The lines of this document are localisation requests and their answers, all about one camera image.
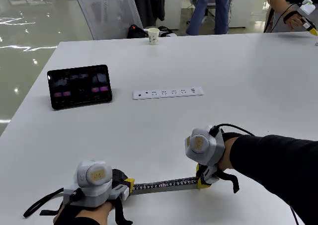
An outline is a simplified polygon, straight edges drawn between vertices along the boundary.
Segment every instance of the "paper cup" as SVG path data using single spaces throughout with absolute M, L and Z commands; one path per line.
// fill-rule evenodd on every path
M 151 45 L 158 44 L 159 29 L 157 29 L 157 28 L 149 28 L 148 29 L 148 35 L 149 35 L 149 44 L 151 44 Z

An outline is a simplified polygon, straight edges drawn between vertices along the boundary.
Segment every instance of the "person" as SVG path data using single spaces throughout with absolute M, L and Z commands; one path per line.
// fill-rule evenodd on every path
M 296 13 L 298 5 L 290 7 L 291 4 L 302 3 L 304 0 L 267 0 L 271 8 L 267 13 L 267 23 L 264 32 L 289 32 L 289 31 L 306 31 L 301 22 L 302 16 Z M 312 0 L 317 7 L 318 0 Z M 315 25 L 318 25 L 318 9 L 306 16 Z
M 238 133 L 224 133 L 223 139 L 220 170 L 235 169 L 257 181 L 290 205 L 306 225 L 317 224 L 318 142 Z M 82 210 L 72 224 L 107 225 L 111 209 L 106 202 L 97 209 Z
M 197 0 L 193 16 L 190 20 L 188 28 L 185 31 L 188 35 L 199 34 L 199 29 L 209 2 L 210 0 Z M 215 3 L 215 34 L 226 34 L 229 29 L 230 0 L 215 0 Z

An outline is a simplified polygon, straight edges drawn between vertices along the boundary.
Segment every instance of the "power strip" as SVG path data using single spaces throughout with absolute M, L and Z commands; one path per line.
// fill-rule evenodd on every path
M 155 89 L 155 90 L 142 90 L 133 91 L 133 99 L 152 99 L 162 97 L 186 97 L 203 95 L 201 87 L 189 87 L 181 89 Z

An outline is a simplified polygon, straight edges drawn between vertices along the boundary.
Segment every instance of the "shiny floor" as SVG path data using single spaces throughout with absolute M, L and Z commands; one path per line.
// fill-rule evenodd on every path
M 191 16 L 189 0 L 182 3 L 180 30 Z M 257 0 L 247 28 L 230 34 L 262 32 L 268 5 Z M 207 17 L 200 34 L 213 34 Z M 0 0 L 0 135 L 61 41 L 91 40 L 76 0 Z

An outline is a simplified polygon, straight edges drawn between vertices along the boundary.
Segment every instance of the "person's arm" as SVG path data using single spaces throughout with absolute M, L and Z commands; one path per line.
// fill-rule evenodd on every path
M 55 224 L 57 218 L 61 214 L 64 207 L 62 207 L 56 217 L 53 219 Z M 82 210 L 72 220 L 73 225 L 107 225 L 107 218 L 109 212 L 112 210 L 112 204 L 109 202 L 104 203 L 94 210 Z
M 268 2 L 270 3 L 271 7 L 275 10 L 275 12 L 279 15 L 284 13 L 290 7 L 290 3 L 288 3 L 286 0 L 268 0 Z M 283 17 L 291 13 L 292 11 L 295 10 L 293 9 L 293 7 L 290 7 L 284 13 Z M 296 27 L 303 25 L 301 18 L 302 16 L 300 14 L 294 14 L 288 20 L 286 20 L 286 24 L 289 26 L 291 30 L 294 30 Z
M 227 140 L 218 166 L 234 168 L 289 204 L 305 224 L 318 221 L 318 142 L 281 136 Z

